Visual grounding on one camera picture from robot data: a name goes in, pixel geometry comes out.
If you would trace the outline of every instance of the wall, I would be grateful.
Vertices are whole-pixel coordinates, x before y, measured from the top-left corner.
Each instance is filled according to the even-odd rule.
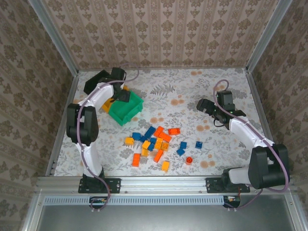
[[[72,75],[26,0],[0,1],[0,230],[18,230],[43,176]]]
[[[289,151],[308,214],[308,1],[293,0],[253,70],[274,140]]]
[[[43,0],[79,69],[245,66],[277,0]]]

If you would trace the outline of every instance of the floral tablecloth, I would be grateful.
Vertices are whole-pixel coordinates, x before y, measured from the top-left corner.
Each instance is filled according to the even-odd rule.
[[[127,71],[128,79],[136,71]],[[75,102],[86,97],[85,82],[97,72],[80,72]],[[141,71],[137,80],[127,86],[143,100],[143,111],[130,122],[120,126],[105,111],[97,113],[100,133],[97,149],[106,176],[186,176],[220,175],[223,169],[249,164],[250,153],[239,137],[230,131],[217,128],[213,119],[196,110],[202,98],[213,99],[213,87],[220,79],[230,82],[233,101],[237,109],[243,110],[250,122],[261,132],[262,127],[253,101],[244,69],[173,69]],[[156,151],[141,157],[139,167],[132,167],[134,153],[141,153],[141,143],[133,147],[124,145],[124,139],[133,132],[145,133],[150,126],[180,128],[181,134],[172,136],[170,147],[158,163],[153,161]],[[180,142],[187,142],[183,156],[176,153]],[[195,148],[196,141],[203,142],[201,150]],[[190,156],[193,163],[188,166],[185,159]],[[167,173],[161,170],[163,161],[169,161]],[[81,176],[83,166],[76,146],[65,135],[55,169],[55,176]]]

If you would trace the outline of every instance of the yellow lego brick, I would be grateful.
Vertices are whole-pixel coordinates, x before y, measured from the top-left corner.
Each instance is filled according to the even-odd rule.
[[[142,156],[148,156],[149,155],[149,151],[147,150],[147,149],[142,149],[142,151],[141,151],[141,155]]]
[[[110,108],[111,108],[111,105],[112,105],[111,100],[113,100],[113,99],[112,99],[112,98],[109,98],[109,99],[103,104],[103,106],[102,106],[102,109],[103,109],[106,113],[108,113],[109,110],[110,110]]]
[[[161,146],[162,146],[162,142],[156,141],[154,148],[159,150],[161,148]]]
[[[142,148],[144,148],[144,149],[148,149],[148,147],[150,146],[150,142],[149,141],[145,141],[144,143],[143,143],[143,145],[142,145]]]
[[[165,172],[168,172],[168,168],[169,168],[169,162],[164,161],[163,165],[162,165],[162,170],[165,171]]]
[[[133,138],[131,138],[131,137],[126,137],[125,138],[125,145],[131,146],[133,144],[134,144],[134,139]]]
[[[168,151],[168,148],[169,148],[169,144],[168,143],[162,143],[162,146],[161,146],[161,150],[163,150],[163,151]]]

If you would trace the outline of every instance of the green plastic bin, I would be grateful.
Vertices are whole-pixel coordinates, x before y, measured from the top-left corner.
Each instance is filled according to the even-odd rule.
[[[123,126],[129,122],[138,112],[142,111],[142,103],[143,99],[131,91],[129,102],[113,102],[109,110],[109,115],[116,122],[118,122],[119,125]]]

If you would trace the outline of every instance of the lego brick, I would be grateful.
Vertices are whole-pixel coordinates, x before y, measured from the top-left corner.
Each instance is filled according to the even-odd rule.
[[[164,131],[164,128],[163,127],[161,127],[161,126],[159,126],[157,129],[156,129],[156,131],[154,132],[154,136],[155,137],[158,137],[159,136],[159,134],[161,133],[161,132],[163,132]]]
[[[163,142],[160,149],[166,152],[166,151],[168,151],[168,148],[169,148],[169,144]]]
[[[158,163],[159,159],[162,157],[163,154],[164,154],[163,150],[158,150],[156,156],[154,157],[154,161]]]
[[[144,149],[144,148],[143,148],[143,149],[141,150],[141,155],[142,155],[142,156],[148,156],[148,155],[149,155],[149,151],[148,151],[147,149]]]
[[[133,163],[131,164],[133,167],[139,167],[139,161],[140,161],[140,153],[135,153],[133,157]]]
[[[186,147],[187,147],[187,143],[181,141],[180,148],[181,148],[181,149],[186,149]]]
[[[155,147],[155,144],[151,143],[148,147],[148,150],[153,151],[154,147]]]
[[[171,136],[165,134],[164,132],[161,132],[158,137],[162,138],[166,142],[170,142],[171,140]]]
[[[112,101],[113,99],[112,98],[110,98],[110,99],[108,99],[104,104],[103,104],[103,106],[102,106],[102,109],[106,112],[106,113],[108,113],[109,112],[109,110],[110,110],[110,108],[111,108],[111,104],[112,104]]]
[[[181,132],[179,128],[170,128],[168,129],[168,133],[169,135],[179,135]]]
[[[141,134],[138,133],[138,132],[133,132],[133,135],[132,135],[132,138],[135,140],[135,141],[139,141],[140,138],[141,138]]]
[[[150,142],[153,143],[153,144],[156,143],[156,140],[157,140],[157,138],[154,138],[154,137],[153,137],[153,138],[150,138]]]
[[[162,143],[163,143],[162,141],[157,140],[154,148],[159,150],[162,147]]]
[[[148,149],[148,147],[150,146],[150,142],[149,141],[145,141],[144,143],[143,143],[143,145],[142,145],[142,148],[144,148],[144,149]]]
[[[192,160],[193,160],[193,159],[192,159],[190,156],[187,157],[187,158],[186,158],[186,164],[187,164],[187,165],[191,165],[192,162],[193,162]]]
[[[134,144],[134,139],[133,138],[131,138],[131,137],[126,137],[125,138],[125,145],[131,146],[133,144]]]
[[[185,151],[180,148],[177,150],[177,153],[179,154],[179,156],[182,156],[185,153]]]
[[[150,128],[147,130],[147,132],[145,133],[145,137],[146,138],[151,138],[151,136],[153,135],[153,133],[156,131],[155,128],[153,128],[152,126],[150,126]]]
[[[145,136],[141,136],[140,141],[141,142],[145,142],[147,140],[147,138]]]
[[[162,170],[165,171],[165,172],[168,172],[168,168],[169,168],[169,162],[164,161],[163,165],[162,165]]]
[[[202,142],[197,141],[196,142],[196,148],[201,149],[202,148]]]

